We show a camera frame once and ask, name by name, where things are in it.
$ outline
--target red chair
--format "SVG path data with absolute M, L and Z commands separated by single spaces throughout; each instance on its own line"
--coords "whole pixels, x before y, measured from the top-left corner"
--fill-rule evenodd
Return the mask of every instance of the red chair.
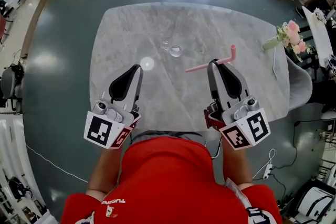
M 9 34 L 6 34 L 5 31 L 6 31 L 6 23 L 7 23 L 7 20 L 0 15 L 0 43 L 2 44 L 1 42 L 1 39 L 3 36 L 9 36 Z

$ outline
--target flower bouquet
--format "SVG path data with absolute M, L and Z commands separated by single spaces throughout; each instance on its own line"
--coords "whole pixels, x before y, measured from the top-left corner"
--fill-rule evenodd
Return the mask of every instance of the flower bouquet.
M 317 20 L 323 22 L 324 24 L 327 23 L 327 20 L 325 19 L 325 16 L 324 16 L 324 13 L 323 13 L 322 10 L 320 10 L 319 8 L 316 8 L 314 10 L 314 14 L 315 14 Z
M 303 37 L 299 35 L 299 31 L 299 26 L 293 20 L 290 20 L 289 23 L 283 23 L 281 27 L 277 26 L 277 36 L 266 41 L 263 44 L 263 47 L 267 50 L 275 47 L 281 42 L 285 48 L 291 49 L 298 60 L 302 62 L 299 54 L 304 51 L 311 54 L 312 49 L 310 45 L 303 41 Z

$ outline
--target white cable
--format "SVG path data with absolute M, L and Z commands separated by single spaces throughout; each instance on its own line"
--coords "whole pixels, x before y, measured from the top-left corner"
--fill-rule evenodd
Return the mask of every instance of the white cable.
M 42 157 L 43 159 L 45 159 L 47 162 L 50 162 L 50 163 L 51 163 L 52 165 L 54 165 L 56 168 L 60 169 L 62 172 L 66 173 L 66 174 L 68 174 L 68 175 L 70 175 L 70 176 L 74 176 L 75 178 L 77 178 L 77 179 L 79 179 L 79 180 L 82 180 L 82 181 L 88 183 L 86 180 L 81 179 L 80 177 L 75 176 L 75 175 L 73 175 L 73 174 L 71 174 L 71 173 L 68 173 L 67 171 L 64 171 L 62 168 L 59 168 L 57 165 L 53 164 L 50 160 L 44 158 L 41 154 L 38 154 L 35 150 L 33 150 L 33 149 L 32 149 L 30 146 L 28 146 L 27 144 L 26 144 L 26 146 L 27 146 L 27 148 L 29 148 L 31 151 L 33 151 L 35 154 L 37 154 L 38 156 L 41 156 L 41 157 Z
M 258 175 L 259 172 L 260 172 L 266 165 L 268 165 L 268 164 L 272 164 L 272 159 L 273 159 L 274 156 L 275 156 L 275 149 L 272 148 L 272 149 L 269 151 L 269 153 L 268 153 L 268 157 L 269 157 L 268 162 L 267 162 L 262 168 L 259 169 L 259 171 L 252 177 L 252 179 L 255 178 L 256 175 Z

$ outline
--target red sleeve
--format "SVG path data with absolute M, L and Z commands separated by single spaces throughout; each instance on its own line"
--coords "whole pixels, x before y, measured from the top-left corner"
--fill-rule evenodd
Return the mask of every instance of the red sleeve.
M 74 224 L 91 215 L 100 201 L 86 194 L 71 194 L 65 201 L 61 224 Z
M 282 223 L 281 215 L 273 191 L 266 185 L 254 185 L 242 190 L 252 207 L 269 212 L 277 222 Z

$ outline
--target gray pants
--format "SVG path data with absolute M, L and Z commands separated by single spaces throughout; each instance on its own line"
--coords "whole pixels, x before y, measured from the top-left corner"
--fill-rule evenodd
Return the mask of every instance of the gray pants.
M 140 141 L 145 141 L 155 137 L 164 137 L 164 136 L 172 136 L 178 137 L 186 140 L 191 140 L 197 143 L 200 143 L 203 146 L 206 146 L 205 138 L 195 132 L 166 132 L 166 131 L 145 131 L 131 138 L 131 144 L 135 144 Z

